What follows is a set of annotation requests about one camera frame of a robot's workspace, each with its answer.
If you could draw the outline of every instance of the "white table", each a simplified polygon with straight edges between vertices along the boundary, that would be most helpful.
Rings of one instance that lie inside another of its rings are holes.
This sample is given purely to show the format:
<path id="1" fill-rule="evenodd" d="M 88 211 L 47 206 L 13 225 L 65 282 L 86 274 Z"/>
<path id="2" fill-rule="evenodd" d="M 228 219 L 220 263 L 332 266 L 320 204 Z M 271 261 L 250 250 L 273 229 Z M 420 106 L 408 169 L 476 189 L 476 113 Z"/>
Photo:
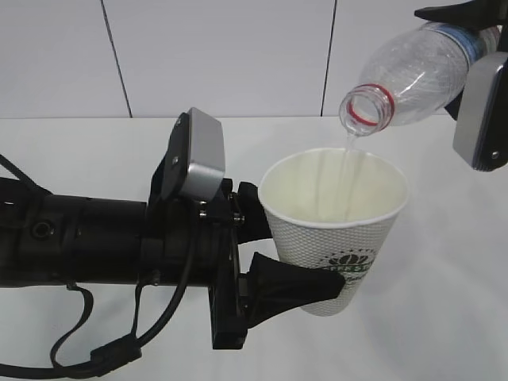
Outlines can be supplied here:
<path id="1" fill-rule="evenodd" d="M 145 200 L 171 119 L 0 121 L 0 152 L 57 194 Z M 276 160 L 342 146 L 333 117 L 224 119 L 227 176 L 259 183 Z M 335 317 L 292 310 L 252 329 L 244 349 L 214 352 L 206 290 L 190 289 L 174 319 L 117 380 L 478 381 L 508 378 L 508 168 L 478 173 L 452 150 L 446 116 L 392 127 L 358 147 L 398 165 L 412 199 L 352 304 Z M 270 241 L 247 244 L 275 256 Z M 130 328 L 133 287 L 93 285 L 96 309 L 60 359 Z M 170 287 L 144 293 L 140 331 L 167 305 Z M 81 314 L 64 287 L 0 290 L 0 360 L 48 366 L 49 349 Z"/>

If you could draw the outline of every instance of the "white background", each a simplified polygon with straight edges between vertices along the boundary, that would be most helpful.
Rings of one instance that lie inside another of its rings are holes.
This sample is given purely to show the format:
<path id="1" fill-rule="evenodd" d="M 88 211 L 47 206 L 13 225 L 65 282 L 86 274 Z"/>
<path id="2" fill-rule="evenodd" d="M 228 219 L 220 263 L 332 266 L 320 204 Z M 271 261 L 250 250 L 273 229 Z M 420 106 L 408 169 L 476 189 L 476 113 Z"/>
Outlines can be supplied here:
<path id="1" fill-rule="evenodd" d="M 1 121 L 0 152 L 57 194 L 146 200 L 174 120 Z M 335 117 L 223 120 L 227 176 L 259 184 L 276 161 L 308 148 L 343 146 Z M 452 150 L 446 116 L 387 129 L 358 147 L 399 166 L 411 200 L 352 304 L 335 317 L 300 309 L 252 329 L 244 349 L 214 352 L 206 291 L 190 289 L 141 360 L 108 380 L 502 381 L 508 378 L 507 169 L 479 173 Z M 265 241 L 245 245 L 276 256 Z M 90 287 L 91 320 L 63 346 L 66 364 L 123 336 L 133 287 Z M 148 288 L 140 331 L 171 297 Z M 0 360 L 48 366 L 48 351 L 81 313 L 64 287 L 0 290 Z"/>
<path id="2" fill-rule="evenodd" d="M 445 0 L 104 0 L 134 117 L 337 115 L 369 55 Z M 101 0 L 0 0 L 0 117 L 128 117 Z"/>

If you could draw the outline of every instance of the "cup rim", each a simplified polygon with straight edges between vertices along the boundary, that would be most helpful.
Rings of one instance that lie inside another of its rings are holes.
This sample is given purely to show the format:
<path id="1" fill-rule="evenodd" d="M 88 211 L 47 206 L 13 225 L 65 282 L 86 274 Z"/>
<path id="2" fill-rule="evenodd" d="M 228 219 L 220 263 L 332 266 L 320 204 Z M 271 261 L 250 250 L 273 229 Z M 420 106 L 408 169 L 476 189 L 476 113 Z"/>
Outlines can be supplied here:
<path id="1" fill-rule="evenodd" d="M 394 168 L 400 174 L 400 176 L 403 180 L 405 189 L 406 189 L 406 197 L 402 200 L 400 205 L 397 208 L 393 209 L 392 211 L 390 211 L 386 214 L 377 216 L 377 217 L 368 218 L 366 220 L 346 221 L 346 222 L 314 222 L 314 221 L 303 221 L 303 220 L 298 220 L 296 218 L 284 216 L 283 214 L 281 214 L 277 210 L 273 209 L 271 206 L 269 206 L 265 202 L 264 197 L 263 197 L 263 192 L 261 190 L 263 189 L 263 185 L 264 185 L 264 182 L 265 182 L 267 176 L 270 174 L 270 172 L 275 167 L 279 166 L 280 164 L 284 163 L 285 161 L 295 158 L 296 156 L 304 155 L 304 154 L 311 153 L 311 152 L 344 151 L 344 150 L 345 150 L 345 148 L 312 148 L 312 149 L 308 149 L 306 151 L 296 152 L 292 155 L 289 155 L 289 156 L 284 157 L 283 159 L 277 161 L 275 164 L 273 164 L 271 167 L 269 167 L 268 170 L 264 173 L 263 178 L 261 179 L 260 186 L 258 188 L 258 192 L 257 192 L 258 199 L 260 200 L 260 203 L 263 206 L 263 208 L 282 221 L 286 221 L 286 222 L 289 222 L 293 225 L 301 226 L 304 228 L 311 228 L 311 229 L 344 229 L 344 228 L 352 228 L 352 227 L 356 227 L 356 226 L 372 225 L 372 224 L 375 224 L 376 222 L 385 221 L 385 220 L 392 218 L 392 217 L 396 216 L 397 214 L 399 214 L 400 211 L 402 209 L 404 209 L 404 207 L 406 206 L 406 204 L 408 203 L 409 198 L 410 198 L 410 185 L 407 180 L 407 177 L 404 175 L 404 173 L 400 170 L 399 167 L 397 167 L 396 165 L 393 165 L 392 162 L 390 162 L 389 160 L 386 160 L 381 156 L 377 156 L 373 153 L 370 153 L 370 152 L 367 152 L 367 151 L 364 151 L 361 149 L 354 149 L 353 151 L 363 152 L 368 156 L 374 157 L 377 160 L 381 160 L 385 164 L 388 164 L 389 166 Z"/>

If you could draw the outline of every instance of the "printed logo on cup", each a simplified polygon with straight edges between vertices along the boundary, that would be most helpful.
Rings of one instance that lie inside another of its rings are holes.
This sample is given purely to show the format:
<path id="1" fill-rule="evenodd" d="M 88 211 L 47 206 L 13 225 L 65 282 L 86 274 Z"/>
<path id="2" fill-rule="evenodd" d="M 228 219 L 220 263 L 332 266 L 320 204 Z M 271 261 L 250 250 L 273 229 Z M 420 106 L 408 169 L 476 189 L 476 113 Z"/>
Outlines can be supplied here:
<path id="1" fill-rule="evenodd" d="M 367 274 L 374 262 L 375 254 L 372 249 L 340 250 L 322 259 L 321 268 L 340 272 L 346 280 L 344 287 L 351 287 Z"/>

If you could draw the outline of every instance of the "dotted cup pattern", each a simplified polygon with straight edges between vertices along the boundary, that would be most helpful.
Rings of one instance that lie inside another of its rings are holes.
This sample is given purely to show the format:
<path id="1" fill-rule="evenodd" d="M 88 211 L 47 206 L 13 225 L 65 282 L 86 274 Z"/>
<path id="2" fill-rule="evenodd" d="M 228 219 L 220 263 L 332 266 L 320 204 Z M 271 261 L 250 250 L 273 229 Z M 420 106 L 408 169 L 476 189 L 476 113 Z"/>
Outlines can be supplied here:
<path id="1" fill-rule="evenodd" d="M 317 316 L 338 314 L 351 302 L 397 217 L 343 229 L 313 229 L 281 220 L 265 211 L 282 262 L 326 268 L 346 278 L 338 298 L 302 307 Z"/>

